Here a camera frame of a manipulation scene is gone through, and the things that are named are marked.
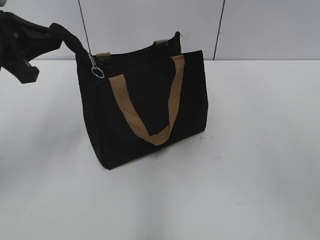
metal key ring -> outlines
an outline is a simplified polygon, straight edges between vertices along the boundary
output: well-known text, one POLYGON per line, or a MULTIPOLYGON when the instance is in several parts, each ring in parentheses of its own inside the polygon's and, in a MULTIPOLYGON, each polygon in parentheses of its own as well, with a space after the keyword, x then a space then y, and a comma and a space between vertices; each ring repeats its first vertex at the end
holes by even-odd
POLYGON ((104 79, 105 78, 105 73, 100 67, 93 66, 91 68, 91 72, 93 73, 93 75, 95 75, 99 79, 104 79), (96 74, 95 70, 99 71, 101 73, 101 75, 96 74))

tote bag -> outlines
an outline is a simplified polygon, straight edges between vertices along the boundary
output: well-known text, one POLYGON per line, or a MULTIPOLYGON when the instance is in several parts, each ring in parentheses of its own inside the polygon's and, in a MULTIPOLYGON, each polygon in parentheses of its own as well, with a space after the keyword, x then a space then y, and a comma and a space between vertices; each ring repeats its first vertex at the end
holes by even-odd
POLYGON ((93 56, 64 27, 50 31, 75 53, 85 127, 94 152, 113 169, 205 130, 203 52, 181 53, 180 34, 144 49, 93 56))

metal clip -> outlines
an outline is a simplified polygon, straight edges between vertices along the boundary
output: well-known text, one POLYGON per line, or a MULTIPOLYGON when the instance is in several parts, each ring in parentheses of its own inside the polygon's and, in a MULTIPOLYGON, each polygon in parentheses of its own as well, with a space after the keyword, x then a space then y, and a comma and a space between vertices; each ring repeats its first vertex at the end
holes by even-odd
POLYGON ((100 67, 97 66, 95 59, 94 59, 94 56, 92 56, 91 53, 89 53, 89 58, 90 58, 90 61, 92 64, 92 68, 91 68, 92 74, 95 75, 99 79, 104 79, 105 73, 100 67))

black shoulder strap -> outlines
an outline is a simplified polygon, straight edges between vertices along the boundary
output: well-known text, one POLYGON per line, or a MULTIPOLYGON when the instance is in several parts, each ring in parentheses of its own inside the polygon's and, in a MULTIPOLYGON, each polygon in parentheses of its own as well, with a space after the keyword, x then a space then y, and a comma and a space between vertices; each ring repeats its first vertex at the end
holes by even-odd
POLYGON ((84 55, 88 58, 88 52, 84 49, 80 40, 63 26, 52 23, 49 27, 49 32, 61 38, 72 52, 77 55, 84 55))

bag handle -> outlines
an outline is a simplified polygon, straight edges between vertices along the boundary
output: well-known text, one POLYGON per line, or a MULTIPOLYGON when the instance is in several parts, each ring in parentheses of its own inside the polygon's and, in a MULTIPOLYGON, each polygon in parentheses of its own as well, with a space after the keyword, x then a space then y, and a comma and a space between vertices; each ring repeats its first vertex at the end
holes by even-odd
POLYGON ((121 74, 109 77, 115 100, 130 128, 135 135, 155 146, 164 144, 169 139, 179 111, 181 87, 184 78, 185 57, 182 54, 173 56, 171 59, 174 61, 175 65, 175 76, 172 81, 168 99, 169 125, 154 135, 149 135, 146 126, 137 114, 130 100, 125 76, 121 74))

